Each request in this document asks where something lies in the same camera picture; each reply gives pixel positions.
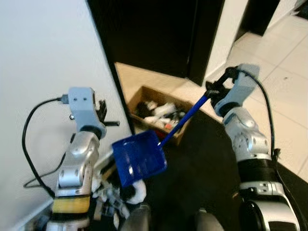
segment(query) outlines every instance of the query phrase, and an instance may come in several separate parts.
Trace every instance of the cardboard box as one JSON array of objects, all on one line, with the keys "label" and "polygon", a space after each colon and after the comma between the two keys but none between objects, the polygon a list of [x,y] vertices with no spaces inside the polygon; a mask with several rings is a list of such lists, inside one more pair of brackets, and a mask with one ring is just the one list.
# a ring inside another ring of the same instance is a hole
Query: cardboard box
[{"label": "cardboard box", "polygon": [[[128,102],[127,104],[128,109],[130,111],[131,117],[135,121],[146,126],[146,128],[148,129],[155,130],[157,133],[160,134],[160,137],[161,135],[166,136],[171,130],[158,127],[155,124],[147,123],[143,118],[135,115],[135,110],[139,102],[152,101],[152,100],[157,102],[158,106],[164,105],[165,103],[174,103],[178,108],[182,108],[185,112],[188,112],[189,109],[191,109],[191,107],[193,106],[193,104],[190,101],[183,101],[167,93],[155,90],[154,88],[148,86],[142,86]],[[189,122],[190,120],[188,120],[184,124],[184,126],[180,129],[180,131],[178,131],[173,135],[173,138],[170,140],[171,142],[175,143],[176,145],[179,145]]]}]

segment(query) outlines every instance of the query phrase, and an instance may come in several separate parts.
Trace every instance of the black cable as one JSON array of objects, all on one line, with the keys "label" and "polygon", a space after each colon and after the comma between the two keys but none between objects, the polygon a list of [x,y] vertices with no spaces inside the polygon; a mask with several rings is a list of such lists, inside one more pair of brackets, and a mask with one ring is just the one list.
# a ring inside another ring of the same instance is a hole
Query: black cable
[{"label": "black cable", "polygon": [[267,106],[268,115],[269,115],[269,124],[270,124],[269,126],[270,126],[270,136],[271,136],[270,156],[271,156],[272,161],[274,162],[274,165],[275,165],[275,172],[276,172],[276,175],[277,175],[278,179],[280,180],[281,184],[283,185],[283,188],[284,188],[284,190],[286,192],[287,198],[291,199],[292,204],[295,206],[296,211],[299,213],[299,216],[300,216],[300,218],[302,220],[303,227],[305,228],[306,231],[308,231],[308,224],[307,224],[305,216],[303,215],[301,209],[298,206],[298,203],[296,202],[296,200],[293,197],[292,193],[290,192],[289,188],[286,186],[286,184],[282,180],[281,175],[279,174],[279,170],[278,170],[278,156],[279,156],[280,150],[279,149],[275,149],[274,124],[273,124],[271,108],[270,108],[270,103],[269,103],[270,101],[269,101],[268,95],[267,95],[263,85],[260,83],[260,81],[258,79],[256,79],[256,77],[254,77],[252,74],[250,74],[247,71],[244,71],[244,70],[239,70],[239,71],[244,73],[246,76],[250,77],[255,83],[257,83],[257,85],[260,87],[260,89],[261,89],[261,91],[263,93],[263,96],[264,96],[264,99],[265,99],[265,102],[266,102],[266,106]]},{"label": "black cable", "polygon": [[26,132],[27,132],[27,128],[28,128],[28,125],[29,125],[29,122],[30,122],[30,119],[32,117],[32,115],[34,114],[34,112],[42,105],[46,104],[46,103],[49,103],[49,102],[53,102],[53,101],[60,101],[61,100],[61,97],[58,97],[58,98],[54,98],[54,99],[50,99],[50,100],[45,100],[41,103],[39,103],[38,105],[36,105],[30,112],[30,114],[28,115],[28,118],[25,122],[25,125],[24,125],[24,130],[23,130],[23,136],[22,136],[22,147],[23,147],[23,151],[24,151],[24,154],[25,154],[25,157],[30,165],[30,168],[36,178],[36,180],[39,182],[40,186],[42,188],[44,188],[46,190],[46,192],[52,197],[54,198],[54,191],[51,190],[51,188],[49,188],[43,181],[42,179],[40,178],[38,172],[36,171],[32,161],[31,161],[31,158],[29,156],[29,153],[27,151],[27,148],[26,148]]},{"label": "black cable", "polygon": [[[56,172],[56,171],[61,167],[61,165],[62,165],[62,163],[63,163],[63,161],[64,161],[64,158],[65,158],[65,153],[63,154],[62,159],[61,159],[59,165],[58,165],[54,170],[52,170],[52,171],[50,171],[50,172],[47,172],[47,173],[44,173],[43,175],[40,175],[39,177],[42,178],[42,177],[48,176],[48,175],[50,175],[50,174]],[[33,179],[29,180],[27,183],[24,184],[24,188],[25,188],[25,189],[29,189],[29,188],[42,187],[40,184],[29,185],[30,183],[32,183],[32,182],[34,182],[34,181],[36,181],[36,180],[37,180],[36,178],[33,178]]]}]

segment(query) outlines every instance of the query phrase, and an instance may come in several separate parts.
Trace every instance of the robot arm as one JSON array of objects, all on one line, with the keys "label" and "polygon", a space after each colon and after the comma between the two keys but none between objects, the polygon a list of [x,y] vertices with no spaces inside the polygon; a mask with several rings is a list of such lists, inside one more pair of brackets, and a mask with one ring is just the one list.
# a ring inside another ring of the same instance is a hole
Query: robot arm
[{"label": "robot arm", "polygon": [[106,135],[104,124],[118,126],[119,122],[104,122],[107,110],[104,101],[95,107],[91,88],[71,88],[63,103],[69,104],[70,119],[77,124],[77,133],[68,147],[60,168],[47,230],[82,230],[89,226],[87,212],[94,164],[99,158],[99,140]]},{"label": "robot arm", "polygon": [[[223,117],[236,156],[240,194],[244,199],[240,208],[241,226],[243,230],[298,231],[299,223],[276,175],[268,140],[242,107],[256,86],[245,72],[257,77],[259,67],[250,64],[229,67],[218,81],[206,83],[206,94],[216,114]],[[232,89],[223,86],[228,78],[233,79]]]}]

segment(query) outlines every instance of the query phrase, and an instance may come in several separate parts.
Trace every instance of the blue handle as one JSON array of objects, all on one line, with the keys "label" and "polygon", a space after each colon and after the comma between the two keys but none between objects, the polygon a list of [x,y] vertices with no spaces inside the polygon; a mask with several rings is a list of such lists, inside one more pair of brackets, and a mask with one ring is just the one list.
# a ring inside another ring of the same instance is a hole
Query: blue handle
[{"label": "blue handle", "polygon": [[186,122],[189,120],[193,114],[195,114],[199,108],[208,100],[208,98],[203,95],[198,102],[186,113],[186,115],[179,121],[179,123],[172,129],[172,131],[161,141],[160,146],[164,146]]}]

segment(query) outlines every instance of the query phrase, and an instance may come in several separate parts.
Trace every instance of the blue dustpan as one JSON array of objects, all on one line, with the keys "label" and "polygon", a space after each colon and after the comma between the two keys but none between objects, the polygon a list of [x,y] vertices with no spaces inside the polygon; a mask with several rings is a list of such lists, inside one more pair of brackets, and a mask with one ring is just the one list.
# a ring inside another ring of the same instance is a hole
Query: blue dustpan
[{"label": "blue dustpan", "polygon": [[123,187],[129,186],[137,180],[156,175],[167,168],[162,147],[206,101],[207,97],[203,95],[161,143],[156,133],[149,130],[112,144],[115,163]]}]

